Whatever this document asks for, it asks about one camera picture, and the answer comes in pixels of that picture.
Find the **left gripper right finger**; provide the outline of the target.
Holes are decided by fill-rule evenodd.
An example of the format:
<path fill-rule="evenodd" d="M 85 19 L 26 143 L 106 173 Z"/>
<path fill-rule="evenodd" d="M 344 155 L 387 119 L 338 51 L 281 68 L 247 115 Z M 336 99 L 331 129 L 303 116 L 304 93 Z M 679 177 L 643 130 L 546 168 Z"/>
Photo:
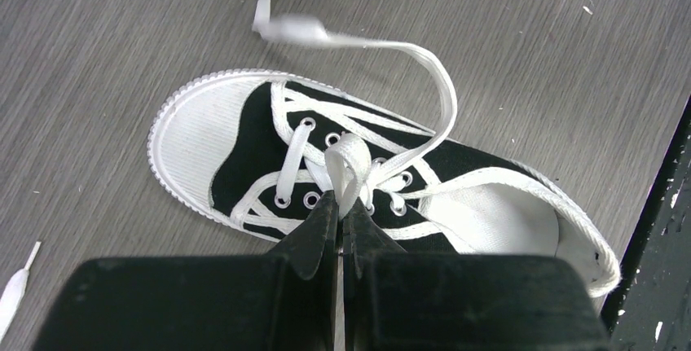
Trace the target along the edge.
<path fill-rule="evenodd" d="M 348 350 L 606 350 L 579 276 L 540 256 L 409 253 L 357 201 L 342 222 Z"/>

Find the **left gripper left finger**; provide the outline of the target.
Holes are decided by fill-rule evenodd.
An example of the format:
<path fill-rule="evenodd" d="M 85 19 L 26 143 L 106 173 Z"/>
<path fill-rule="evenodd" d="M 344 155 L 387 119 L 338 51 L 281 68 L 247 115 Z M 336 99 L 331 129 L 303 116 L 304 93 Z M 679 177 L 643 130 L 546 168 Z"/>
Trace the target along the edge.
<path fill-rule="evenodd" d="M 36 350 L 331 350 L 338 206 L 322 195 L 262 255 L 108 257 L 82 263 Z"/>

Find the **black white sneaker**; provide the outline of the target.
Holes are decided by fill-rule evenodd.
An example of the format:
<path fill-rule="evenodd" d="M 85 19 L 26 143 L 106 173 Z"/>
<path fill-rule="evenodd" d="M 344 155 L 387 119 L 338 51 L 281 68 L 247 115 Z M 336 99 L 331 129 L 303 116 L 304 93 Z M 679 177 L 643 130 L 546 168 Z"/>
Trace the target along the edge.
<path fill-rule="evenodd" d="M 274 16 L 271 0 L 257 0 L 253 30 L 269 42 L 410 55 L 433 78 L 439 121 L 429 129 L 292 73 L 214 72 L 175 91 L 147 136 L 150 169 L 178 202 L 273 248 L 332 192 L 336 292 L 343 295 L 342 222 L 357 201 L 409 253 L 557 258 L 576 272 L 591 302 L 618 286 L 618 258 L 557 185 L 520 162 L 448 138 L 456 89 L 434 53 L 333 33 L 312 16 Z"/>

